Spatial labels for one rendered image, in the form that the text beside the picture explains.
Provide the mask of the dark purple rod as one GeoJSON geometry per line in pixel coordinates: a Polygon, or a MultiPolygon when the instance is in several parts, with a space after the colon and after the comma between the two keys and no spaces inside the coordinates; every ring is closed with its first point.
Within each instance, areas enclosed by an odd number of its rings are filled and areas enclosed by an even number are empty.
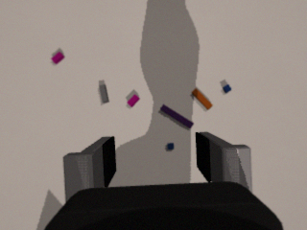
{"type": "Polygon", "coordinates": [[[187,126],[189,128],[191,128],[192,125],[194,124],[191,121],[189,121],[188,119],[186,119],[183,116],[181,116],[180,114],[176,113],[173,109],[169,108],[165,104],[162,105],[160,110],[165,112],[166,114],[168,114],[169,116],[173,117],[174,119],[176,119],[177,121],[179,121],[180,123],[184,124],[185,126],[187,126]]]}

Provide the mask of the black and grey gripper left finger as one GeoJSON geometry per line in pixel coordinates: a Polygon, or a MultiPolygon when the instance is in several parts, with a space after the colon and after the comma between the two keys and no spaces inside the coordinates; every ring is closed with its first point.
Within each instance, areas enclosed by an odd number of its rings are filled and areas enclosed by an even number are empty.
{"type": "Polygon", "coordinates": [[[81,152],[63,156],[65,203],[78,191],[108,187],[116,173],[114,136],[102,137],[81,152]]]}

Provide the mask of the orange rod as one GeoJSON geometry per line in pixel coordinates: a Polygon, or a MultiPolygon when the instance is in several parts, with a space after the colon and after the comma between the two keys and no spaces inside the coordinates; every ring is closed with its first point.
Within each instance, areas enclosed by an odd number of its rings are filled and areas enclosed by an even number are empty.
{"type": "Polygon", "coordinates": [[[208,110],[210,107],[212,107],[212,103],[208,101],[202,93],[196,88],[194,91],[192,91],[192,94],[201,102],[201,104],[208,110]]]}

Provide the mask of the small blue cube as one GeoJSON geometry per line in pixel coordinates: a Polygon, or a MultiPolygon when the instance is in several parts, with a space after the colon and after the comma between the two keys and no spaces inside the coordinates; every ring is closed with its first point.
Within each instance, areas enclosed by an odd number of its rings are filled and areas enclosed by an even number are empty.
{"type": "Polygon", "coordinates": [[[228,85],[223,87],[223,90],[224,90],[225,93],[227,93],[227,92],[229,92],[231,90],[231,87],[228,84],[228,85]]]}

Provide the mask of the grey rectangular bar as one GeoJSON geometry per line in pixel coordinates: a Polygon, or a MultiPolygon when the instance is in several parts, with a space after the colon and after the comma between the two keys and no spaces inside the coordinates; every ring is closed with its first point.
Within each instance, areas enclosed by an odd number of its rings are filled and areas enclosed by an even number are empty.
{"type": "Polygon", "coordinates": [[[103,85],[99,85],[100,88],[100,93],[101,93],[101,98],[102,98],[102,103],[108,103],[108,95],[107,95],[107,91],[106,91],[106,86],[103,85]]]}

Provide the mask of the small dark blue block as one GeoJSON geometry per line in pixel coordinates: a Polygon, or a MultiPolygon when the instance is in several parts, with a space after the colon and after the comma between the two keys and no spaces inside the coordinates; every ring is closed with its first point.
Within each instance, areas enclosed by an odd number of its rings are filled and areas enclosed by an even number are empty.
{"type": "Polygon", "coordinates": [[[174,149],[174,143],[168,143],[168,150],[174,149]]]}

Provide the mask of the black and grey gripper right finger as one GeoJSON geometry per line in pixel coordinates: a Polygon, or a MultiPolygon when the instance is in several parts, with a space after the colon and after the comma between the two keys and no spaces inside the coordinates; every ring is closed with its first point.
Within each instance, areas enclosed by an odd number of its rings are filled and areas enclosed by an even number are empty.
{"type": "Polygon", "coordinates": [[[250,147],[196,132],[197,167],[207,182],[235,182],[252,192],[250,147]]]}

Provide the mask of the dark magenta block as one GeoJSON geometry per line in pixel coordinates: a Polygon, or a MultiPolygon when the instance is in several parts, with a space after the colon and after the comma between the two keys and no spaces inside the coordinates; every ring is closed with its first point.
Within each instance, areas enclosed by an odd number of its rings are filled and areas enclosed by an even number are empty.
{"type": "Polygon", "coordinates": [[[134,94],[128,101],[128,104],[133,107],[139,100],[140,99],[134,94]]]}
{"type": "Polygon", "coordinates": [[[58,64],[61,60],[64,59],[64,55],[61,52],[58,52],[55,56],[51,58],[51,60],[55,63],[58,64]]]}

